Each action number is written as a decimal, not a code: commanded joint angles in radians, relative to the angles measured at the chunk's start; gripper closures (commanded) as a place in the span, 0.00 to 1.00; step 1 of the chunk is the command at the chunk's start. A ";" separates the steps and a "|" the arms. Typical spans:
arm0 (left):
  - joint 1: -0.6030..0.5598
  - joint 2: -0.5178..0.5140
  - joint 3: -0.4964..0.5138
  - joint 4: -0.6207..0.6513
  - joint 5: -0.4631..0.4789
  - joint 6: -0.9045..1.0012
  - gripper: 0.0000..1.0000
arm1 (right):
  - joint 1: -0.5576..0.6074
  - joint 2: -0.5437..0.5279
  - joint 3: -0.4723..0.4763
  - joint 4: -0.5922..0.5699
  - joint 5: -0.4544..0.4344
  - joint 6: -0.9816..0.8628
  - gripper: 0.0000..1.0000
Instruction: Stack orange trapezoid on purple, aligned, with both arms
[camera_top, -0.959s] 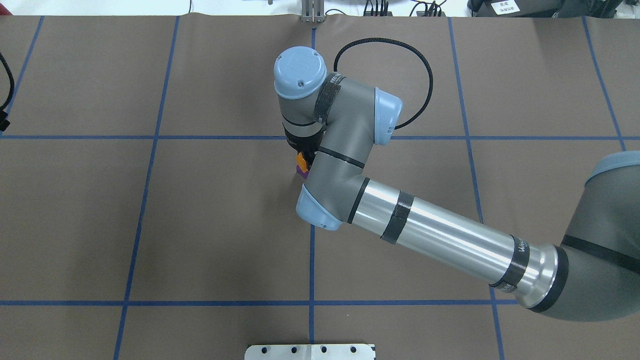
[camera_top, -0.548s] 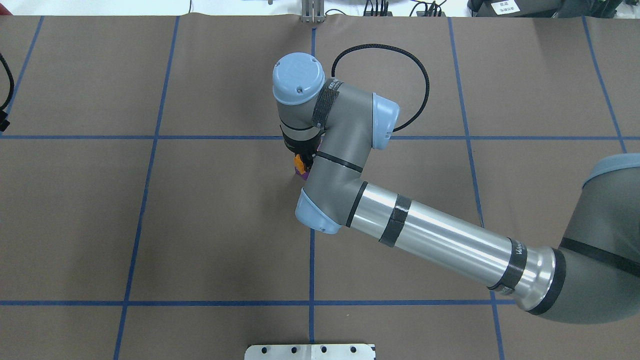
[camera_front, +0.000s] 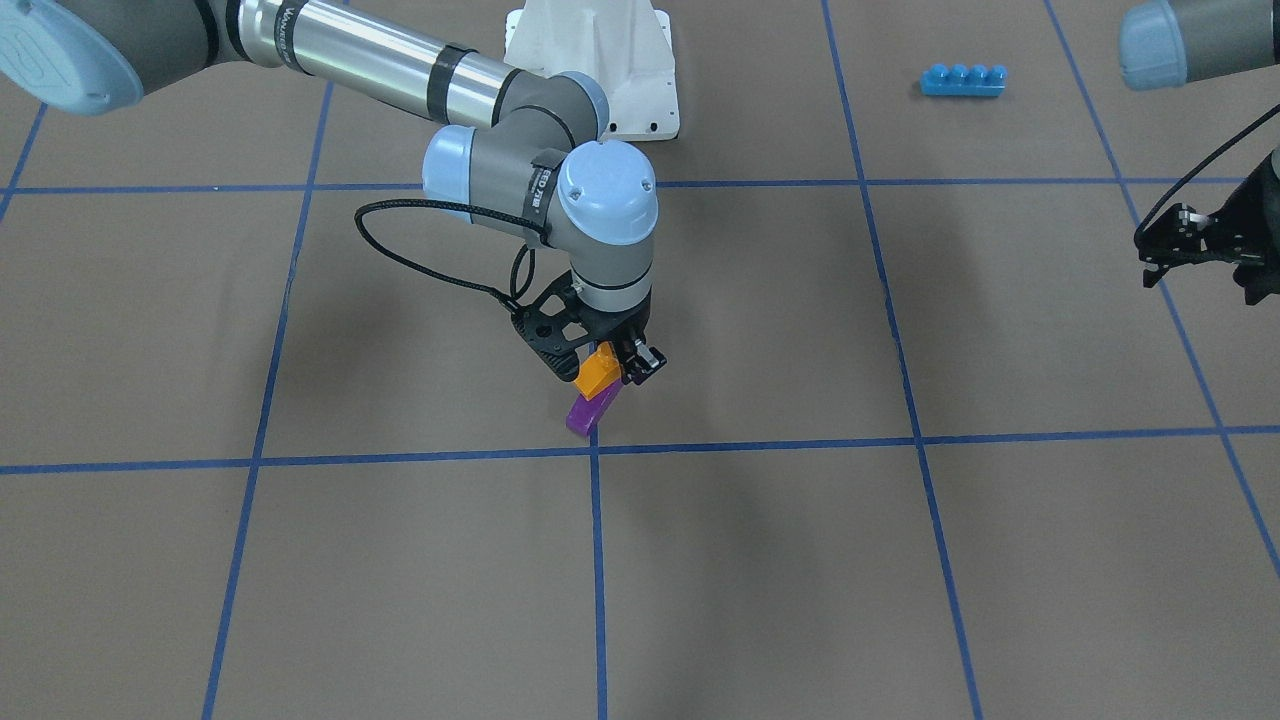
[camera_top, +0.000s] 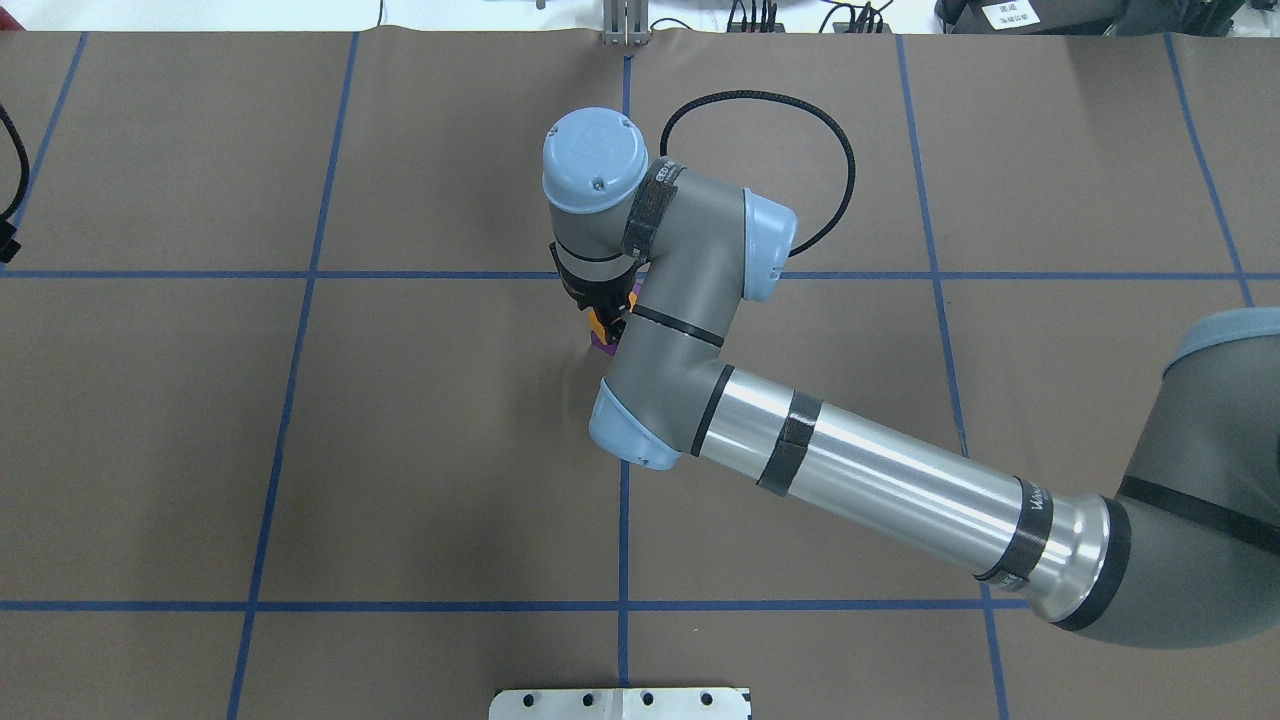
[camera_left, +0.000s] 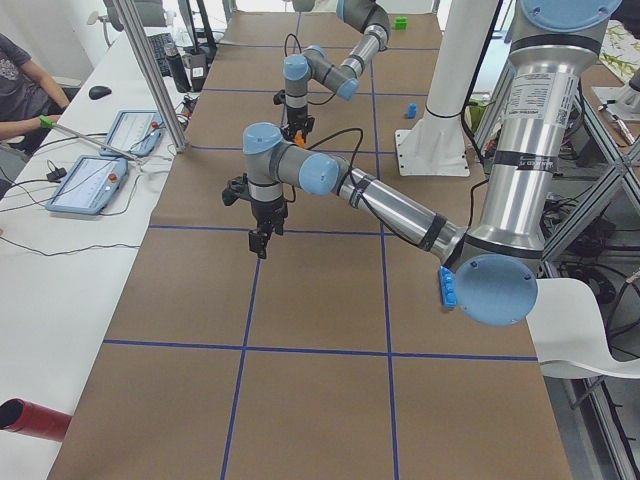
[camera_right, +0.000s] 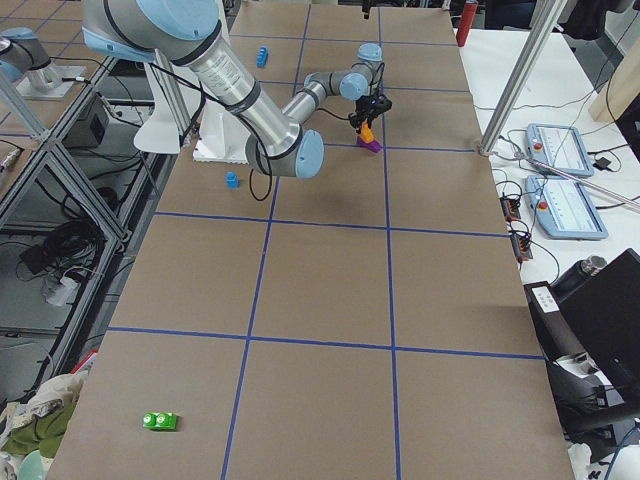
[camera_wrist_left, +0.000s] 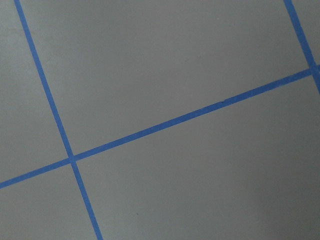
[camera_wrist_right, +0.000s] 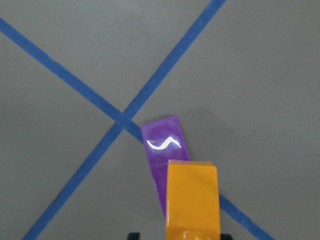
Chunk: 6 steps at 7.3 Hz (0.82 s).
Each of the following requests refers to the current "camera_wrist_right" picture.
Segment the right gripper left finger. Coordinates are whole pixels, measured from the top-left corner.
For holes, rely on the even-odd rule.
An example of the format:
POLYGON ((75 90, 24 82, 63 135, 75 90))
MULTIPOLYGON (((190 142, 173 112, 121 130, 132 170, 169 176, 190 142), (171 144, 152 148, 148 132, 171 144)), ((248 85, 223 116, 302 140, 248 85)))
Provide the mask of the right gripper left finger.
POLYGON ((127 240, 140 240, 140 233, 139 232, 130 232, 127 235, 127 240))

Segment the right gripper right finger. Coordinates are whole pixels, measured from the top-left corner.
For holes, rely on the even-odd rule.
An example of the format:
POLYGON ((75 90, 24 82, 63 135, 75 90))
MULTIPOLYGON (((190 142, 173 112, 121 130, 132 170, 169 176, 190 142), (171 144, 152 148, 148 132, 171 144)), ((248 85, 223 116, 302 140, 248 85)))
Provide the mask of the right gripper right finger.
POLYGON ((233 237, 228 233, 222 233, 220 235, 220 240, 233 240, 233 237))

